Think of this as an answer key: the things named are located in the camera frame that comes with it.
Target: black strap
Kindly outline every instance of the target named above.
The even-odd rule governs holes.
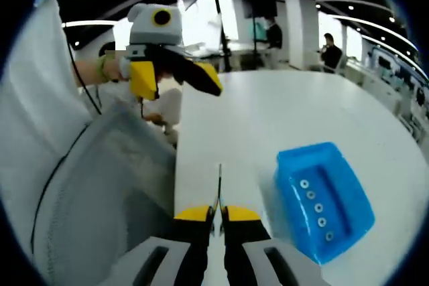
[[[100,93],[99,93],[99,86],[98,85],[95,85],[95,97],[97,98],[97,101],[99,102],[100,109],[101,109],[103,107],[103,105],[101,104]]]
[[[61,157],[61,159],[58,161],[58,163],[56,164],[54,170],[52,171],[51,175],[49,176],[48,180],[45,183],[45,186],[43,187],[42,193],[40,194],[40,198],[39,198],[39,202],[38,202],[38,207],[36,208],[36,213],[34,214],[34,220],[33,220],[33,228],[32,228],[32,237],[30,238],[30,246],[31,246],[31,250],[32,250],[32,254],[34,255],[34,230],[36,229],[36,220],[38,217],[38,213],[39,213],[39,209],[40,209],[40,205],[42,204],[42,200],[43,197],[46,193],[46,190],[48,189],[48,186],[50,184],[50,182],[52,181],[52,178],[54,177],[54,174],[56,173],[56,171],[58,170],[58,168],[60,167],[60,165],[62,164],[62,162],[67,158],[68,154],[70,153],[70,151],[72,151],[72,148],[74,147],[74,145],[76,144],[76,142],[79,140],[80,136],[85,132],[85,130],[88,128],[88,124],[85,125],[85,127],[83,128],[83,130],[79,133],[78,137],[74,140],[73,144],[71,145],[70,149],[67,151],[66,155],[64,157]]]

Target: blue container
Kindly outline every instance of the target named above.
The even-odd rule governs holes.
[[[279,152],[275,183],[296,248],[323,265],[352,247],[375,218],[359,180],[334,143]]]

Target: table surface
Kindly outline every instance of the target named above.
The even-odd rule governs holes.
[[[175,213],[213,203],[222,163],[224,203],[265,208],[273,224],[277,153],[332,141],[359,178],[375,224],[322,267],[323,277],[332,286],[382,285],[412,245],[429,198],[425,159],[404,126],[337,75],[257,71],[220,78],[220,97],[184,87]],[[280,231],[273,236],[287,238]]]
[[[209,55],[221,55],[222,54],[222,47],[219,48],[219,50],[209,50],[205,48],[204,46],[197,47],[198,49],[192,49],[189,50],[189,52],[195,56],[195,57],[205,57]],[[230,51],[232,51],[233,54],[242,54],[251,52],[254,49],[253,43],[237,43],[237,42],[231,42],[228,45],[228,48]],[[256,48],[258,52],[264,52],[268,49],[268,45],[266,44],[256,44]]]

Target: green wristband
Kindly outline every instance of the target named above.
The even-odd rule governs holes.
[[[99,73],[101,79],[103,80],[103,83],[107,83],[108,81],[110,81],[109,77],[107,77],[106,74],[103,73],[103,68],[105,67],[106,58],[107,58],[107,55],[103,55],[97,60],[97,72]]]

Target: black cable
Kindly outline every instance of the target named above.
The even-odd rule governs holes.
[[[95,86],[95,97],[97,98],[97,101],[100,104],[100,109],[102,109],[103,105],[101,104],[100,91],[99,91],[99,86],[98,85]]]
[[[56,171],[58,170],[58,168],[60,167],[60,165],[62,165],[62,163],[64,162],[64,160],[68,157],[68,155],[72,151],[72,148],[74,147],[74,145],[76,144],[76,142],[79,140],[79,138],[82,136],[82,134],[85,132],[85,130],[87,128],[88,128],[88,124],[85,125],[85,127],[83,128],[83,130],[79,133],[78,137],[74,140],[74,142],[72,143],[72,146],[67,151],[67,153],[63,157],[60,158],[60,160],[56,164],[54,170],[52,170],[52,173],[50,174],[48,180],[45,182],[45,185],[43,186],[43,190],[42,190],[42,193],[40,194],[38,205],[37,205],[37,208],[36,208],[36,213],[34,214],[32,235],[31,235],[30,240],[29,240],[29,244],[30,244],[30,247],[31,247],[33,255],[34,255],[34,233],[36,231],[36,220],[38,218],[40,206],[42,205],[43,197],[45,196],[46,190],[48,189],[49,184],[51,183],[52,179],[54,178],[54,175],[55,175]]]
[[[97,111],[97,113],[98,113],[98,114],[100,114],[100,115],[101,115],[101,111],[100,111],[99,107],[97,106],[97,104],[95,104],[95,101],[94,101],[93,97],[91,96],[91,94],[89,94],[89,91],[88,91],[88,89],[86,88],[85,83],[83,82],[82,77],[80,77],[80,74],[79,74],[78,68],[77,68],[77,66],[76,66],[76,63],[74,62],[74,58],[73,58],[73,54],[72,54],[72,48],[70,47],[70,43],[68,42],[68,40],[67,40],[67,45],[68,45],[68,46],[67,46],[67,48],[68,48],[68,53],[70,54],[70,58],[71,58],[71,60],[72,60],[73,68],[74,68],[74,70],[76,71],[76,75],[78,76],[79,82],[82,84],[82,87],[83,87],[84,91],[86,92],[86,95],[88,96],[89,100],[90,100],[90,101],[91,101],[91,103],[94,105],[95,110]]]
[[[143,97],[140,98],[140,116],[142,119],[145,117],[143,116]]]

